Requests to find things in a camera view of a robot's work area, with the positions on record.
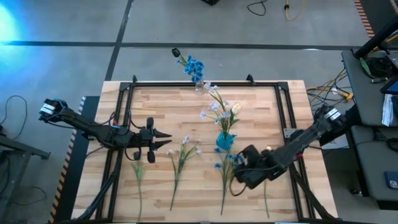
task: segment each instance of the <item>blue vase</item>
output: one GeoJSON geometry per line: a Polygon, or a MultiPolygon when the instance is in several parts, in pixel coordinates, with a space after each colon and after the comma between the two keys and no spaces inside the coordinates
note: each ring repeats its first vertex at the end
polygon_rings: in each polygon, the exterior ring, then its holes
{"type": "Polygon", "coordinates": [[[224,150],[228,150],[232,144],[234,144],[235,134],[228,134],[227,138],[224,138],[224,133],[221,131],[216,140],[216,145],[224,150]]]}

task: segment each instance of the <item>blue light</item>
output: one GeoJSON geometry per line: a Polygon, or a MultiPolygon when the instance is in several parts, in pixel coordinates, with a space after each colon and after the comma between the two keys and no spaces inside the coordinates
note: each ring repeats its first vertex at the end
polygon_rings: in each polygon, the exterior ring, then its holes
{"type": "Polygon", "coordinates": [[[17,40],[17,24],[8,9],[0,4],[0,45],[17,40]]]}

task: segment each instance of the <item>black desk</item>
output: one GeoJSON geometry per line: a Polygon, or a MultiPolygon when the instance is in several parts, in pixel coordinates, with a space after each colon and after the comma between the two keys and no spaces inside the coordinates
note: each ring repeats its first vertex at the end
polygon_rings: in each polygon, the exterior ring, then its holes
{"type": "MultiPolygon", "coordinates": [[[[352,51],[345,50],[341,55],[362,123],[366,126],[384,126],[381,123],[384,95],[380,93],[380,89],[385,83],[371,83],[370,78],[362,71],[361,62],[354,57],[352,51]]],[[[390,127],[398,127],[395,115],[390,127]]]]}
{"type": "MultiPolygon", "coordinates": [[[[398,137],[398,128],[378,128],[387,138],[398,137]]],[[[398,210],[398,190],[386,185],[384,171],[398,172],[398,152],[393,151],[383,141],[372,141],[372,128],[351,127],[351,139],[357,144],[350,144],[356,152],[360,166],[358,175],[364,196],[371,196],[380,209],[398,210]]]]}

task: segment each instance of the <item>orange striped edge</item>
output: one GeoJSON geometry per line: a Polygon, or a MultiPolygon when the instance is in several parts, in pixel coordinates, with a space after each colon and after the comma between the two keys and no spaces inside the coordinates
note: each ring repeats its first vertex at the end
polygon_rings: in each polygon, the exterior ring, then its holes
{"type": "Polygon", "coordinates": [[[368,17],[366,16],[365,11],[363,10],[361,2],[359,0],[354,0],[354,5],[358,10],[359,17],[362,20],[363,26],[365,26],[365,30],[368,33],[369,38],[374,37],[374,32],[368,21],[368,17]]]}
{"type": "MultiPolygon", "coordinates": [[[[79,106],[79,109],[77,112],[78,114],[81,114],[81,111],[83,110],[83,105],[85,104],[85,100],[86,100],[85,96],[81,98],[80,106],[79,106]]],[[[65,178],[67,176],[69,160],[70,160],[70,156],[72,155],[73,144],[75,142],[76,133],[77,133],[77,130],[74,129],[72,131],[72,136],[70,137],[67,155],[65,156],[65,161],[63,162],[61,176],[58,181],[57,190],[55,191],[54,201],[52,202],[49,223],[54,223],[55,215],[57,214],[58,203],[59,203],[59,200],[61,199],[63,183],[65,182],[65,178]]]]}

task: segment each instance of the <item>wooden table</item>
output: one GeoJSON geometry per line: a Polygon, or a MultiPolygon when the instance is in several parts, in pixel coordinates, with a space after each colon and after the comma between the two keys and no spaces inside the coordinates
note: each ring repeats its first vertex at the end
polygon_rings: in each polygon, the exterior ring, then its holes
{"type": "MultiPolygon", "coordinates": [[[[312,113],[303,81],[288,81],[298,128],[305,129],[312,123],[312,113]]],[[[96,122],[104,122],[114,111],[120,82],[105,82],[96,114],[96,122]]],[[[237,134],[232,149],[239,152],[253,144],[259,150],[266,146],[283,145],[275,90],[270,87],[223,87],[219,93],[225,100],[242,104],[237,123],[230,133],[237,134]]],[[[145,125],[146,118],[153,116],[155,127],[172,134],[173,142],[156,153],[156,163],[149,164],[147,149],[143,149],[144,177],[142,181],[142,222],[274,222],[297,221],[292,186],[286,172],[274,181],[267,181],[267,217],[264,204],[264,187],[247,189],[242,195],[226,196],[221,216],[222,184],[220,173],[214,168],[219,161],[214,151],[220,127],[212,120],[199,118],[201,110],[212,101],[209,94],[196,95],[192,87],[136,87],[132,100],[132,118],[138,125],[145,125]],[[174,187],[174,172],[168,149],[178,149],[186,134],[200,139],[203,154],[185,165],[172,211],[169,210],[174,187]]],[[[88,152],[99,147],[89,145],[88,152]]],[[[323,162],[322,152],[308,148],[304,154],[310,188],[321,204],[337,217],[335,203],[323,162]]],[[[98,193],[106,159],[106,150],[90,155],[83,168],[78,195],[72,217],[78,217],[98,193]]],[[[233,189],[242,186],[234,184],[233,189]]],[[[108,211],[110,190],[105,198],[103,215],[108,211]]],[[[300,192],[303,210],[307,213],[303,193],[300,192]]],[[[135,222],[139,212],[139,194],[131,161],[123,157],[114,222],[135,222]]]]}

